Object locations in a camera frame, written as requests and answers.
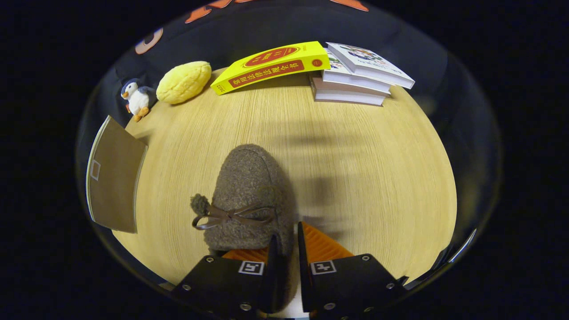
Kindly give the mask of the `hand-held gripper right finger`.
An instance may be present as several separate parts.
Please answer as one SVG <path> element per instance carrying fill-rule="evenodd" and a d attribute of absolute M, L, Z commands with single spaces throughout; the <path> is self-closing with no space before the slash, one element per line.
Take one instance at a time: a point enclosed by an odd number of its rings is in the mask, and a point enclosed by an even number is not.
<path fill-rule="evenodd" d="M 370 253 L 354 255 L 317 228 L 297 224 L 301 305 L 311 320 L 377 320 L 407 295 Z"/>

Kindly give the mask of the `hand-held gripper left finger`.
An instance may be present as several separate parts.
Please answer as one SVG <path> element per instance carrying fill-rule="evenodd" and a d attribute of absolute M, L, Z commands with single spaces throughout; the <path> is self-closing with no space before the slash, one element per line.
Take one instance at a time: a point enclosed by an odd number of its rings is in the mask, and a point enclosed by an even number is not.
<path fill-rule="evenodd" d="M 171 296 L 214 320 L 261 320 L 279 308 L 278 249 L 272 235 L 260 261 L 204 256 Z"/>

